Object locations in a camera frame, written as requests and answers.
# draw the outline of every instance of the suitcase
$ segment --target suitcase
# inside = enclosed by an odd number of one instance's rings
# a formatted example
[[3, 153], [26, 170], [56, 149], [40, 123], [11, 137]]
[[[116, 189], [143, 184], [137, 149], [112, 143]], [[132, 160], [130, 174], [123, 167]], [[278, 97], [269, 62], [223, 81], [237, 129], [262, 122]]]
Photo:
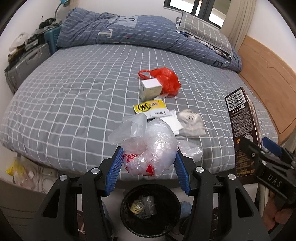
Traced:
[[41, 63], [50, 57], [49, 45], [42, 44], [26, 53], [13, 67], [5, 70], [6, 81], [13, 94]]
[[53, 55], [57, 51], [57, 39], [61, 31], [62, 26], [52, 28], [43, 34], [44, 43], [48, 43], [50, 53]]

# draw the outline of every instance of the bolt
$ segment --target bolt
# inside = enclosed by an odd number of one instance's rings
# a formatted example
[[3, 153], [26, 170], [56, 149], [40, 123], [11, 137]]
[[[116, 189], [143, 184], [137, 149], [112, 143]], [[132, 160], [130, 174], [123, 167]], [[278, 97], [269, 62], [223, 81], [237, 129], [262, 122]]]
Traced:
[[91, 173], [92, 173], [92, 174], [98, 174], [99, 172], [100, 172], [100, 169], [97, 168], [97, 167], [95, 167], [95, 168], [93, 168], [93, 169], [91, 170]]
[[199, 173], [203, 173], [205, 171], [202, 167], [197, 167], [195, 170]]
[[235, 177], [235, 175], [233, 175], [233, 174], [229, 174], [229, 175], [228, 175], [228, 178], [229, 178], [230, 180], [235, 180], [236, 177]]
[[61, 175], [61, 176], [59, 177], [59, 179], [60, 179], [61, 181], [65, 181], [65, 180], [67, 179], [67, 175]]

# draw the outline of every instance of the blue lamp shade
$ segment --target blue lamp shade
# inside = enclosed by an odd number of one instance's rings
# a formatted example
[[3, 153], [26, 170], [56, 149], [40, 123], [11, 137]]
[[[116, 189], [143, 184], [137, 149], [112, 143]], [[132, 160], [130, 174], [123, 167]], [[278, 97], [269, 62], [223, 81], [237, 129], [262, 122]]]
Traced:
[[63, 7], [67, 7], [70, 5], [71, 0], [61, 0]]

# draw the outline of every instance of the red plastic bag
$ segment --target red plastic bag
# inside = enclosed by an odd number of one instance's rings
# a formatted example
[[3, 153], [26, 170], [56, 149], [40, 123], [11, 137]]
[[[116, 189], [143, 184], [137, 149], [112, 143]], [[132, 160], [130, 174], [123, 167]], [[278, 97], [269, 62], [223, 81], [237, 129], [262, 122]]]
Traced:
[[163, 89], [161, 94], [177, 95], [181, 84], [179, 83], [178, 76], [168, 68], [154, 69], [154, 70], [141, 70], [139, 76], [141, 79], [148, 80], [149, 77], [141, 74], [148, 72], [152, 77], [157, 78], [159, 83], [162, 84]]

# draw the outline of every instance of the suitcase handle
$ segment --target suitcase handle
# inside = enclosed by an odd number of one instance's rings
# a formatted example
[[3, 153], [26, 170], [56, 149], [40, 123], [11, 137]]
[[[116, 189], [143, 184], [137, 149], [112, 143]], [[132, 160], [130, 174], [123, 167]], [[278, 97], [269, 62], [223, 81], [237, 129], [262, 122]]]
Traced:
[[31, 61], [35, 60], [36, 58], [38, 58], [40, 56], [40, 49], [35, 49], [33, 50], [31, 53], [29, 53], [26, 57], [25, 57], [25, 61], [27, 62], [27, 64], [29, 64]]

